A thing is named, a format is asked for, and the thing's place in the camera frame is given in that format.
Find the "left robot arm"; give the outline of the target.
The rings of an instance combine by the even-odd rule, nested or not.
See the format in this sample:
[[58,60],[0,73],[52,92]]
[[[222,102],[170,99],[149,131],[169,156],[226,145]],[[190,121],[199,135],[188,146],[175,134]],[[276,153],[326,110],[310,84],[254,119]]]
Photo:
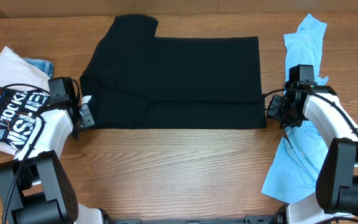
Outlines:
[[46,112],[37,115],[35,131],[23,152],[0,163],[2,222],[14,224],[110,223],[101,208],[78,202],[60,162],[69,135],[94,123],[86,105],[80,106],[80,86],[68,77],[48,81]]

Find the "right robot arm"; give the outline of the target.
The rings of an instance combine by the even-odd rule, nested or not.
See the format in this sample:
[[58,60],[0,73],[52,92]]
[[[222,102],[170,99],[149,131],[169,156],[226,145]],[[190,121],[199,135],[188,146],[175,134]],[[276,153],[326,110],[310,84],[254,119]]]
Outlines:
[[358,125],[342,108],[337,93],[316,83],[311,65],[292,67],[282,92],[270,92],[267,117],[279,121],[282,129],[311,121],[328,153],[315,193],[281,206],[269,223],[358,223]]

